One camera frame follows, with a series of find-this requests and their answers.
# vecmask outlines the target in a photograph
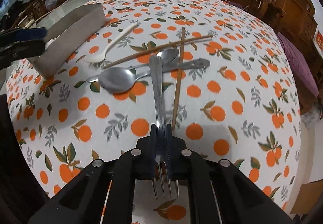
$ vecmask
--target open box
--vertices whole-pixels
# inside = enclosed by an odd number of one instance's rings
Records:
[[[28,61],[45,79],[53,76],[66,59],[106,23],[102,4],[82,5],[69,12],[47,31],[44,53]]]

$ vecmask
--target cushion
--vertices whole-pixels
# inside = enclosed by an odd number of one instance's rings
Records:
[[[281,33],[278,33],[277,37],[282,45],[282,48],[284,49],[293,75],[298,76],[298,78],[314,96],[318,96],[319,89],[303,54]]]

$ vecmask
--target silver screw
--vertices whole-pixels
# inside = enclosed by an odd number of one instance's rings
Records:
[[[220,165],[221,165],[221,166],[224,166],[224,167],[228,167],[228,166],[230,166],[230,161],[229,161],[229,160],[227,160],[227,159],[222,159],[222,160],[220,161]]]
[[[183,156],[190,156],[192,154],[192,151],[189,149],[183,149],[181,153]]]
[[[139,155],[141,154],[141,150],[140,150],[140,149],[138,149],[138,148],[133,149],[133,150],[131,150],[131,154],[132,154],[133,156],[139,156]]]
[[[102,166],[102,164],[103,164],[103,162],[102,162],[102,160],[100,160],[100,159],[96,159],[96,160],[94,160],[94,161],[93,161],[93,163],[92,163],[92,165],[93,165],[94,167],[100,167],[100,166]]]

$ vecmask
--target table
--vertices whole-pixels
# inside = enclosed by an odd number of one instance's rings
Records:
[[[203,57],[208,69],[182,74],[175,136],[209,160],[227,158],[284,208],[300,150],[300,112],[290,66],[273,30],[219,0],[92,0],[107,24],[79,47],[54,77],[44,80],[21,60],[7,82],[17,140],[33,174],[52,197],[93,159],[116,159],[156,122],[151,78],[111,95],[85,80],[101,70],[82,59],[101,52],[130,23],[140,26],[108,54],[115,61],[185,37],[184,59]],[[147,63],[148,56],[120,66]],[[166,120],[172,119],[177,72],[164,74]],[[187,189],[165,202],[151,183],[136,182],[133,222],[189,221]]]

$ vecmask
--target wooden chopstick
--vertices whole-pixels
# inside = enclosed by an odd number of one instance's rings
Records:
[[[181,44],[180,44],[180,59],[178,61],[178,64],[181,64],[183,62],[184,40],[185,40],[185,28],[183,27],[182,34],[181,34]],[[173,118],[172,118],[172,130],[175,129],[176,120],[177,120],[178,104],[180,101],[181,75],[182,75],[182,69],[178,69],[177,80],[176,80],[176,89],[175,89],[175,98],[174,98]]]
[[[184,41],[176,41],[176,42],[169,42],[168,44],[162,44],[162,45],[157,46],[155,48],[145,50],[145,51],[142,51],[142,52],[138,52],[136,54],[129,55],[129,56],[124,57],[124,58],[122,58],[120,60],[117,60],[117,61],[115,61],[115,62],[113,62],[111,64],[108,64],[104,69],[112,67],[112,66],[115,66],[115,65],[118,65],[118,64],[121,64],[121,63],[124,63],[124,62],[127,62],[127,61],[135,59],[135,58],[137,58],[139,56],[148,55],[148,54],[151,54],[151,53],[154,53],[154,52],[161,51],[164,48],[167,48],[169,46],[178,45],[178,44],[181,44],[181,43],[189,43],[189,42],[192,42],[192,41],[196,41],[196,40],[200,40],[200,39],[206,39],[206,38],[212,38],[212,37],[213,37],[213,35],[205,35],[205,36],[201,36],[201,37],[197,37],[197,38],[194,37],[194,38],[186,39]]]

